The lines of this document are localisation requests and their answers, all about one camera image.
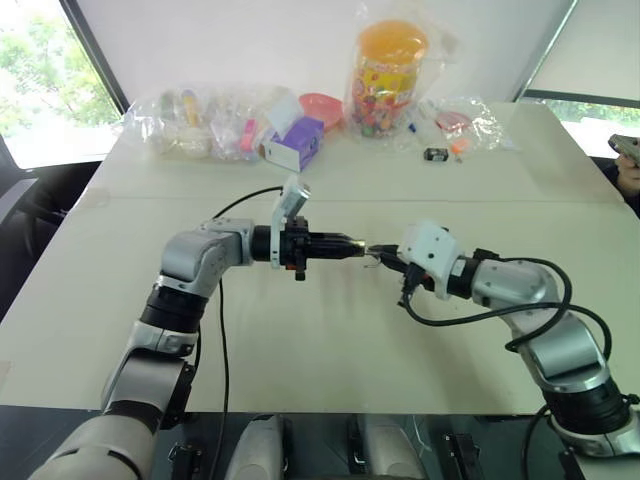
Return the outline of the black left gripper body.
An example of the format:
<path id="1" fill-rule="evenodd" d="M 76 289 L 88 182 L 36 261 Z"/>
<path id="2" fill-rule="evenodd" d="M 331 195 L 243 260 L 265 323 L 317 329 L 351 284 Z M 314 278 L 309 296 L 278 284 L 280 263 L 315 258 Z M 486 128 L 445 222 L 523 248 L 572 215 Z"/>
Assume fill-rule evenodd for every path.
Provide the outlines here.
<path id="1" fill-rule="evenodd" d="M 294 272 L 296 281 L 306 280 L 308 248 L 311 236 L 305 217 L 289 219 L 280 233 L 279 263 Z"/>

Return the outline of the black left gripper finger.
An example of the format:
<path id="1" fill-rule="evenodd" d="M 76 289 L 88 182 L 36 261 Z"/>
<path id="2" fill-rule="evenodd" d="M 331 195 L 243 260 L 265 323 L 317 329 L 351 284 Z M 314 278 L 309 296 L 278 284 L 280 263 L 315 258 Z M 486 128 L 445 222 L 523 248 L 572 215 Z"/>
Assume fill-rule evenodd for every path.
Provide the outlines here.
<path id="1" fill-rule="evenodd" d="M 342 260 L 356 256 L 357 248 L 353 245 L 324 245 L 310 248 L 311 259 Z"/>
<path id="2" fill-rule="evenodd" d="M 311 232 L 310 238 L 315 247 L 345 247 L 357 243 L 356 240 L 342 233 Z"/>

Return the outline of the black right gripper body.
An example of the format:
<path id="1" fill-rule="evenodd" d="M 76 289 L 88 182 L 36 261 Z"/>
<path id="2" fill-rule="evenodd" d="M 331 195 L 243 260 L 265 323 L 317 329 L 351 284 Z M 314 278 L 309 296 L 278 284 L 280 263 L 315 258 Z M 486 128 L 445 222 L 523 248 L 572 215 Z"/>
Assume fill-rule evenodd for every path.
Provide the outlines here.
<path id="1" fill-rule="evenodd" d="M 400 307 L 405 307 L 418 287 L 422 287 L 426 291 L 433 292 L 435 282 L 423 268 L 414 263 L 409 263 L 403 273 L 401 296 L 398 300 L 398 305 Z"/>

